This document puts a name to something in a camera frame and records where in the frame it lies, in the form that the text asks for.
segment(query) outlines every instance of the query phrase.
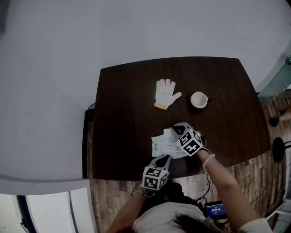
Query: blue screen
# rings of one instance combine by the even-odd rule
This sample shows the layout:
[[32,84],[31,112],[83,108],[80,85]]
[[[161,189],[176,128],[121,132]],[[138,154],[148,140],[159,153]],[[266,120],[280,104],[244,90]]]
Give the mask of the blue screen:
[[224,209],[223,204],[217,204],[212,206],[206,206],[206,215],[209,217],[215,217],[220,215],[225,215],[226,210]]

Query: table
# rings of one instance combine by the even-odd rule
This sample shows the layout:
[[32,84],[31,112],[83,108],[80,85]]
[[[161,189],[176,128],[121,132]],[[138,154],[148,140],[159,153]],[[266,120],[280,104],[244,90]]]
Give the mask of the table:
[[[176,82],[182,92],[168,110],[154,107],[156,81]],[[190,96],[205,93],[203,109]],[[151,137],[178,122],[203,133],[207,148],[226,167],[269,151],[265,118],[238,59],[177,57],[108,67],[100,72],[93,131],[93,178],[141,180],[152,159]],[[171,178],[201,173],[196,156],[175,159]]]

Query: short sleeve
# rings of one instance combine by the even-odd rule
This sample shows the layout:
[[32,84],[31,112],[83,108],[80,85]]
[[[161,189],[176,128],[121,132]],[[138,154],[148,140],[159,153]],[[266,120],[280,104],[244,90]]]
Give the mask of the short sleeve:
[[256,219],[246,223],[237,230],[239,233],[272,233],[272,230],[265,218]]

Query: wood plank floor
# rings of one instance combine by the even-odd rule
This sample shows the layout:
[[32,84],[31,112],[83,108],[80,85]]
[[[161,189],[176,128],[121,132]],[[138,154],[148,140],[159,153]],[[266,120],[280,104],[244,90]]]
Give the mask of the wood plank floor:
[[[276,128],[271,127],[268,123],[269,117],[279,116],[279,110],[284,109],[290,103],[291,91],[285,91],[276,100],[261,104],[268,125],[271,144],[276,137],[281,137],[285,142],[291,140],[291,121],[280,122]],[[136,182],[92,178],[92,135],[93,123],[91,122],[89,123],[87,137],[87,171],[98,232],[103,233],[119,209],[130,198],[132,188]],[[227,169],[235,176],[249,202],[261,216],[265,217],[282,203],[286,179],[285,168],[286,158],[281,163],[275,163],[271,151],[268,151]],[[184,194],[191,198],[201,197],[208,189],[205,174],[174,180],[182,185]],[[219,200],[217,190],[213,184],[211,184],[211,189],[206,197],[209,202]]]

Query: cup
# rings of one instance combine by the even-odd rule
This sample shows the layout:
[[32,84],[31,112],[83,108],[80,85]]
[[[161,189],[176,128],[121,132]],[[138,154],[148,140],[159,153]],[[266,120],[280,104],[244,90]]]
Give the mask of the cup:
[[204,108],[207,105],[208,97],[197,91],[191,96],[191,104],[196,108]]

